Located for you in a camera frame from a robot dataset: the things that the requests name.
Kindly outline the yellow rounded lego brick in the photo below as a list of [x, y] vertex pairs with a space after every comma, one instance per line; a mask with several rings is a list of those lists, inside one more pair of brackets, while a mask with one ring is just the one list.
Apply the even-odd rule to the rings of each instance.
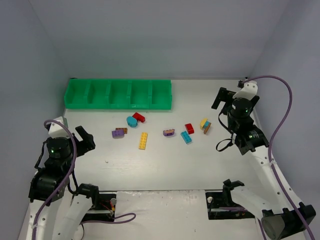
[[200, 129], [202, 130], [206, 124], [206, 122], [208, 121], [207, 118], [203, 118], [201, 121], [200, 121]]

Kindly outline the purple lego brick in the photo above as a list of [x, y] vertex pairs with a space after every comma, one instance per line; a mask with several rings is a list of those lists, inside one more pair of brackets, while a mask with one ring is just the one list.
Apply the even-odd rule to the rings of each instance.
[[123, 138], [125, 136], [123, 130], [113, 130], [111, 135], [114, 139]]

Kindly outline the brown lego plate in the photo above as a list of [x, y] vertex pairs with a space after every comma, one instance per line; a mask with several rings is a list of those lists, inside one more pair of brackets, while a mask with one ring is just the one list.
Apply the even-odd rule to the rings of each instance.
[[127, 128], [127, 127], [117, 127], [115, 130], [116, 130], [116, 131], [123, 130], [124, 134], [127, 134], [127, 133], [128, 133], [128, 128]]
[[210, 127], [211, 127], [211, 123], [209, 122], [209, 125], [207, 127], [204, 126], [203, 133], [206, 134], [209, 131]]

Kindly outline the red curved lego brick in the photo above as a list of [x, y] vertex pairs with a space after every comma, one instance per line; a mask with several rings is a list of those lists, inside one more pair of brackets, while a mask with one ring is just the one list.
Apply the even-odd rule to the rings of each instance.
[[190, 134], [193, 134], [195, 131], [194, 131], [194, 128], [193, 128], [193, 125], [191, 123], [187, 123], [184, 125], [185, 126], [185, 129], [187, 131], [187, 133], [190, 135]]

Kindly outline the teal oval lego piece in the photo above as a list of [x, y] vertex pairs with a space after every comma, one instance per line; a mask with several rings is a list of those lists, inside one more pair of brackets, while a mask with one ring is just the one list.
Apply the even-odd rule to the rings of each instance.
[[126, 118], [126, 122], [128, 124], [128, 126], [135, 128], [138, 125], [138, 121], [136, 118], [134, 118], [133, 116], [128, 116]]

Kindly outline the blue lego brick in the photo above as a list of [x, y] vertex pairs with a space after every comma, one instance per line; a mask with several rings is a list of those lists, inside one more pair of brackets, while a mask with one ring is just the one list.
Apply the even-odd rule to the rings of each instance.
[[187, 131], [182, 131], [180, 135], [186, 144], [190, 144], [192, 142], [192, 139]]

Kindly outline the red long lego brick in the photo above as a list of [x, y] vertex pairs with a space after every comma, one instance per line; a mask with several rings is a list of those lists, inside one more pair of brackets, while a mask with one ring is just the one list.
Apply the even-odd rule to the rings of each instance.
[[145, 117], [138, 112], [135, 112], [132, 117], [136, 119], [138, 122], [144, 123], [146, 121]]

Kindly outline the yellow long lego plate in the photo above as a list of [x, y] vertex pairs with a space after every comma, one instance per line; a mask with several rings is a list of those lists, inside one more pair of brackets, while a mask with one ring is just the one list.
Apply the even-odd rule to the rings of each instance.
[[139, 150], [145, 150], [146, 149], [146, 144], [147, 144], [147, 138], [148, 138], [148, 133], [147, 132], [142, 132], [139, 140]]

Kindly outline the purple lego with gold studs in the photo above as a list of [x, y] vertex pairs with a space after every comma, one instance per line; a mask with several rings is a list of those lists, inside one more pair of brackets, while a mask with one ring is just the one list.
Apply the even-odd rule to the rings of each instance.
[[165, 137], [171, 137], [175, 134], [175, 129], [166, 129], [162, 133]]

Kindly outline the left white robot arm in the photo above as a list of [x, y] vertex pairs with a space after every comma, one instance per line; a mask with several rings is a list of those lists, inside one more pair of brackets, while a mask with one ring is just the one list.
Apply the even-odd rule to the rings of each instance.
[[30, 215], [26, 237], [31, 240], [70, 240], [86, 212], [97, 204], [98, 186], [84, 183], [76, 186], [73, 193], [75, 200], [57, 233], [54, 233], [57, 212], [70, 178], [75, 177], [76, 159], [94, 150], [96, 145], [93, 135], [82, 126], [75, 129], [82, 138], [78, 140], [65, 125], [56, 120], [47, 120], [44, 125], [49, 130], [49, 138], [43, 142], [41, 151], [48, 153], [48, 159], [43, 167], [39, 166], [41, 157], [35, 164], [37, 171], [28, 194]]

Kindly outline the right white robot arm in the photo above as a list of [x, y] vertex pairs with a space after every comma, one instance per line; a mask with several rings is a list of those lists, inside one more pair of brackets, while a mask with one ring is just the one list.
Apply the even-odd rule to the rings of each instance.
[[282, 174], [272, 154], [272, 142], [259, 129], [251, 113], [259, 101], [256, 85], [247, 84], [234, 92], [221, 87], [212, 104], [217, 109], [224, 103], [220, 114], [227, 117], [222, 127], [229, 133], [227, 145], [219, 152], [236, 146], [242, 156], [252, 165], [266, 193], [274, 201], [256, 195], [240, 180], [225, 180], [222, 195], [229, 208], [240, 205], [257, 219], [262, 236], [269, 240], [281, 240], [297, 233], [307, 231], [314, 239], [310, 223], [316, 216], [312, 205], [305, 205], [295, 194]]

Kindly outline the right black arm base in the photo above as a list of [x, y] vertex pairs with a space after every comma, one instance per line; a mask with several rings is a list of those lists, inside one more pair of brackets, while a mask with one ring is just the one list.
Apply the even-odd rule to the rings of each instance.
[[206, 191], [206, 206], [209, 220], [254, 219], [255, 216], [239, 204], [228, 206], [221, 191]]

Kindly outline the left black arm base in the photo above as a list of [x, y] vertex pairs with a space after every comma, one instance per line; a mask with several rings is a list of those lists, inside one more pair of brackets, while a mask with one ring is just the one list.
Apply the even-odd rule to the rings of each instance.
[[102, 221], [114, 222], [117, 202], [116, 192], [103, 191], [99, 193], [96, 203], [87, 211], [82, 222]]

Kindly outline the green five-compartment bin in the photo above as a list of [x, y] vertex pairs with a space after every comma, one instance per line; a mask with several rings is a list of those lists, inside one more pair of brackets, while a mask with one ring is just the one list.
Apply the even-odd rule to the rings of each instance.
[[168, 79], [71, 78], [64, 94], [67, 109], [170, 110]]

